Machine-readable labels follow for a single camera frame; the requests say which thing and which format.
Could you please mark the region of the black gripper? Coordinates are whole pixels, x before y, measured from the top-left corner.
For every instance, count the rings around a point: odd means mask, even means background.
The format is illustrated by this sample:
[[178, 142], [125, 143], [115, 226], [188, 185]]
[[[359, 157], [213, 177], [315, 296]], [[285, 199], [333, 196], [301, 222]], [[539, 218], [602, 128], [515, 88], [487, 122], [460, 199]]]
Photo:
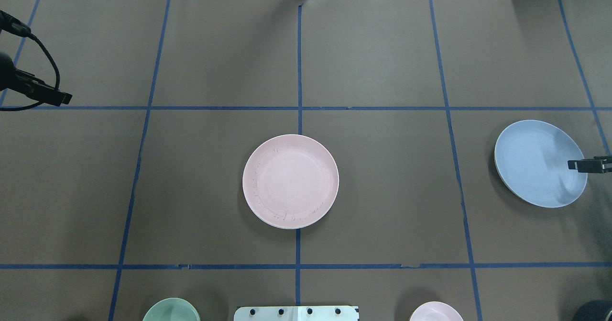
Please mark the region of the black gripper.
[[55, 107], [68, 105], [72, 100], [72, 94], [62, 92], [45, 83], [31, 81], [31, 77], [30, 73], [17, 69], [13, 60], [6, 53], [0, 53], [1, 89], [11, 89], [26, 94], [31, 100]]

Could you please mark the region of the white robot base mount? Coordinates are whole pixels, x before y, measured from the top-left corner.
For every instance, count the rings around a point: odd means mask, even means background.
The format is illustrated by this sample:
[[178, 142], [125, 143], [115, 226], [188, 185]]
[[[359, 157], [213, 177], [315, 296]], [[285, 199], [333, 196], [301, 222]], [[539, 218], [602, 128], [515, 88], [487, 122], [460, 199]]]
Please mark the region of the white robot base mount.
[[234, 321], [359, 321], [357, 306], [248, 306], [238, 308]]

